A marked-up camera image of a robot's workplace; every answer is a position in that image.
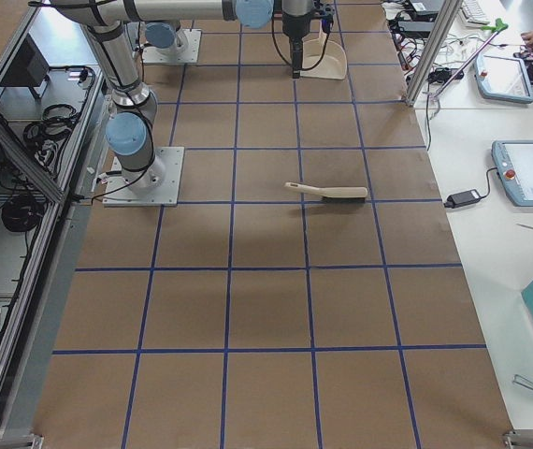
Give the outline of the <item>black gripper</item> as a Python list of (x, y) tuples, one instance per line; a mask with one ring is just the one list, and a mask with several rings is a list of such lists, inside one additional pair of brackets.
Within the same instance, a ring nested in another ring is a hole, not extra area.
[(290, 38), (292, 78), (299, 79), (303, 71), (303, 38), (310, 32), (314, 3), (312, 0), (282, 0), (282, 31)]

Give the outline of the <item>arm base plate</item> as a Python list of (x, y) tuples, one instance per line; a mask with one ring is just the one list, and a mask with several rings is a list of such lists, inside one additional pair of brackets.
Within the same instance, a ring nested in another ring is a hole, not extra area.
[(199, 29), (176, 30), (168, 23), (149, 23), (143, 60), (149, 65), (194, 65), (198, 61), (201, 36)]
[(178, 204), (183, 147), (158, 147), (153, 164), (139, 181), (133, 172), (110, 177), (108, 194), (102, 197), (106, 207), (153, 207)]

